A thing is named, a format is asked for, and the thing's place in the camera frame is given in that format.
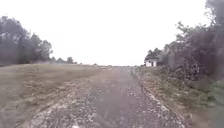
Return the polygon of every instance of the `sky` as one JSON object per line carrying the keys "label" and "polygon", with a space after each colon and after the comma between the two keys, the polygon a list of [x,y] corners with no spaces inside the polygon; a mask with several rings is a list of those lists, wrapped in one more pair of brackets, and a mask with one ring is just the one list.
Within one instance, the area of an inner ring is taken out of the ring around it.
{"label": "sky", "polygon": [[0,15],[51,42],[56,58],[140,65],[175,40],[178,21],[208,23],[205,0],[0,0]]}

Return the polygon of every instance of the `grassy field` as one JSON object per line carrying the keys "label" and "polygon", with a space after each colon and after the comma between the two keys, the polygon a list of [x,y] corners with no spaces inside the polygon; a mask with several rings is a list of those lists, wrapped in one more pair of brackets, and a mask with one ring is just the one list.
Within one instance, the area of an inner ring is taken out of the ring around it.
{"label": "grassy field", "polygon": [[69,64],[31,64],[0,68],[0,127],[20,124],[60,99],[102,68]]}

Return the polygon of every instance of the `house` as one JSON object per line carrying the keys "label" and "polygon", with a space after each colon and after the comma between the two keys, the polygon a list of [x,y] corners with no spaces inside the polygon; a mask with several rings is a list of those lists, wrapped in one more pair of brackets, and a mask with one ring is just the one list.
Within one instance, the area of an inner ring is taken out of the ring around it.
{"label": "house", "polygon": [[156,67],[158,60],[159,60],[159,58],[147,58],[145,60],[145,66],[146,67]]}

